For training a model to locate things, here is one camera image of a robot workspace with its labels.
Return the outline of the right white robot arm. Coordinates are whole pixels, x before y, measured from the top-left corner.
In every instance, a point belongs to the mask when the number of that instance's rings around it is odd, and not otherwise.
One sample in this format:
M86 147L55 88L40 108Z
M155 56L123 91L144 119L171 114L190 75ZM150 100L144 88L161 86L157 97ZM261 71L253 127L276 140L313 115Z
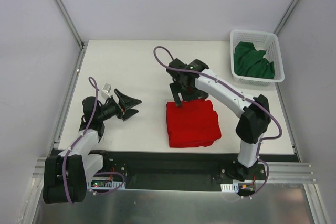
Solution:
M212 96L238 117L236 134L241 140L240 149L236 163L225 173L239 181L250 178L255 173L261 138L270 124L268 99L263 95L244 95L197 59L187 65L176 58L169 63L167 73L173 80L170 88L178 107Z

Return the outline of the white plastic basket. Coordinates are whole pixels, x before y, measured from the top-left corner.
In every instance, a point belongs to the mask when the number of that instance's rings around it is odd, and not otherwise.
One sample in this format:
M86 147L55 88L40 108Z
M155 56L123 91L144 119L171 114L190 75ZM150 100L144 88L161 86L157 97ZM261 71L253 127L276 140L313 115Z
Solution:
M273 33L232 30L230 58L237 82L267 86L285 79L278 37Z

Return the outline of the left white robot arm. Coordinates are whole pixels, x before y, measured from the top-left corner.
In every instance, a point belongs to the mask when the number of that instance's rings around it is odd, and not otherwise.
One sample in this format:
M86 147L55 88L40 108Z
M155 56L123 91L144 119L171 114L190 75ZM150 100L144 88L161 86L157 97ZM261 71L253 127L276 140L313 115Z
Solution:
M114 93L118 99L108 97L105 103L101 103L95 96L83 99L83 115L76 139L67 149L45 160L45 203L82 202L86 196L87 185L95 176L113 175L125 182L125 173L115 169L107 151L93 149L102 140L106 120L117 117L126 121L138 113L135 107L142 103L118 89Z

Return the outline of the red t shirt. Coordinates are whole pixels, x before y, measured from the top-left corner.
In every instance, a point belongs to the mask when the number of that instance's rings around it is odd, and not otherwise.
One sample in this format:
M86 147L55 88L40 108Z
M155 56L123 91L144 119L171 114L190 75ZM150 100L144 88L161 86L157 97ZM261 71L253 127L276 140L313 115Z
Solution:
M211 146L222 137L218 114L210 100L166 104L166 127L171 148Z

